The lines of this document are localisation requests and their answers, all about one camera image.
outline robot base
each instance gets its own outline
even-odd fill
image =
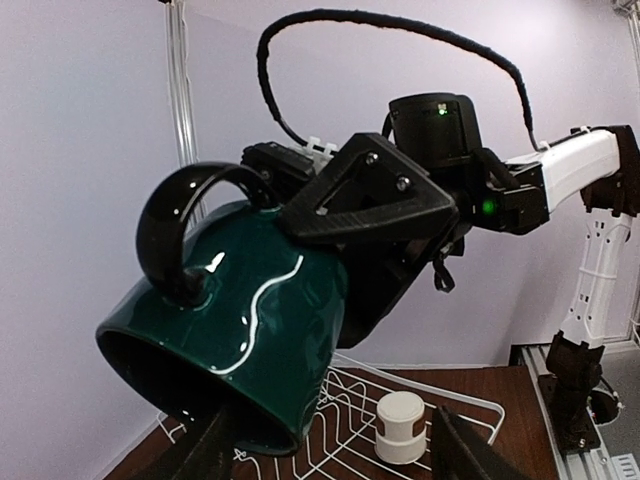
[[[578,417],[570,425],[559,425],[557,416],[554,415],[551,407],[557,382],[558,379],[555,375],[540,375],[538,377],[538,385],[549,412],[558,450],[561,454],[566,455],[583,453],[600,447],[600,437],[586,408],[579,413]]]

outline wooden table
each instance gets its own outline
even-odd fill
[[[429,385],[453,390],[501,404],[506,410],[504,424],[494,443],[495,450],[520,472],[533,480],[554,480],[558,478],[549,444],[542,413],[526,367],[493,367],[462,370],[403,370],[394,371],[403,377],[427,383]],[[439,403],[450,406],[457,413],[467,414],[495,423],[492,412],[479,412],[476,407],[461,406],[457,402]],[[312,442],[319,441],[310,436]],[[133,473],[141,470],[157,458],[170,446],[164,433],[158,429],[147,440],[133,450],[125,460],[107,477],[106,480],[127,480]],[[349,466],[362,471],[375,480],[392,478],[373,470],[368,462],[355,455],[343,459]],[[275,478],[272,459],[260,459],[263,479]],[[339,480],[359,478],[346,468],[335,468],[330,473]],[[415,480],[430,479],[431,475],[413,466],[401,467],[400,471]],[[253,480],[255,467],[250,464],[238,465],[234,469],[234,480]]]

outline mug handle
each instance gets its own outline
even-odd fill
[[[167,177],[151,194],[138,222],[136,252],[142,271],[165,297],[183,307],[205,300],[204,271],[182,265],[189,217],[204,194],[221,181],[240,188],[256,208],[279,205],[271,187],[255,170],[234,163],[205,162]]]

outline green mug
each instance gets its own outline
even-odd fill
[[[194,207],[222,180],[249,201],[213,211],[183,241]],[[311,428],[348,288],[335,255],[278,229],[279,208],[241,165],[169,176],[138,226],[145,278],[96,333],[109,364],[157,408],[188,425],[233,405],[236,445],[268,455],[294,453]]]

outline lavender wall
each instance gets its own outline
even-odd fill
[[[90,480],[155,411],[97,324],[177,166],[157,2],[0,2],[0,478]]]
[[[604,0],[209,5],[214,18],[189,16],[205,160],[237,160],[251,143],[286,141],[262,105],[254,52],[267,23],[303,6],[393,11],[491,45],[522,67],[540,138],[590,122],[638,125],[626,25]],[[93,333],[139,276],[138,213],[177,164],[163,9],[153,1],[32,0],[3,2],[2,12],[0,478],[87,480],[155,414],[102,360]],[[451,90],[474,99],[485,143],[500,155],[529,148],[504,74],[444,45],[314,25],[277,39],[271,67],[283,111],[305,135],[341,143],[377,130],[389,99]],[[233,195],[222,190],[209,203]],[[524,239],[472,233],[466,257],[450,262],[457,290],[437,294],[427,272],[354,354],[486,364],[504,361],[512,341],[548,339],[573,289],[580,212],[574,199]],[[629,310],[639,238],[625,257],[612,333]]]
[[[601,0],[284,1],[187,0],[190,70],[202,159],[238,159],[254,142],[286,139],[257,88],[263,28],[303,8],[352,7],[450,28],[502,53],[524,75],[540,140],[584,124],[638,123],[638,81],[626,21]],[[452,91],[475,102],[485,145],[530,151],[509,77],[448,45],[395,31],[331,23],[296,26],[272,43],[270,72],[286,120],[303,136],[338,144],[378,131],[389,100]],[[219,194],[212,202],[227,198]],[[568,308],[582,254],[583,207],[572,198],[526,238],[473,231],[448,266],[457,288],[434,291],[431,268],[362,346],[381,364],[493,364],[514,342],[549,341]],[[640,232],[623,259],[611,335],[623,334],[640,258]]]

